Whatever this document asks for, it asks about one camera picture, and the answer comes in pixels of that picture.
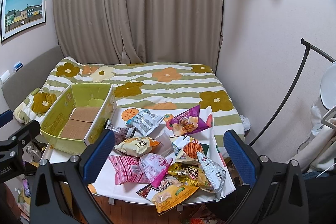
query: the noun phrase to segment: bed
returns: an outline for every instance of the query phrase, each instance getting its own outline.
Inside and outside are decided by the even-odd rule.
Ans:
[[[2,86],[15,118],[23,124],[43,118],[69,85],[111,83],[118,107],[188,109],[211,107],[219,151],[226,156],[223,134],[234,129],[244,140],[237,110],[209,66],[187,63],[80,64],[64,57],[59,46],[12,75]]]

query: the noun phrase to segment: curtain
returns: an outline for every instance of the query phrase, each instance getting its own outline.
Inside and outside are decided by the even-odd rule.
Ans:
[[[82,63],[216,69],[223,0],[53,0],[63,52]]]

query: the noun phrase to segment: floral comforter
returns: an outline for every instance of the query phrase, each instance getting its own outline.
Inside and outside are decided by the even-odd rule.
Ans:
[[[118,107],[189,109],[200,104],[212,108],[214,132],[221,152],[223,134],[234,129],[244,139],[237,110],[209,66],[186,63],[98,65],[62,59],[41,88],[34,90],[14,112],[21,123],[43,121],[46,112],[71,84],[110,83]]]

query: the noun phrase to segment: poster of colorful houses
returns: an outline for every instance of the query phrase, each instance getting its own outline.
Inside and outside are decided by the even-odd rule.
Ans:
[[[1,42],[45,22],[45,0],[2,0]]]

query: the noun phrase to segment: headboard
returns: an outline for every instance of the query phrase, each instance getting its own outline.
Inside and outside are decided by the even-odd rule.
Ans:
[[[57,45],[11,75],[1,88],[9,108],[14,111],[29,93],[42,87],[51,70],[63,58],[61,47]]]

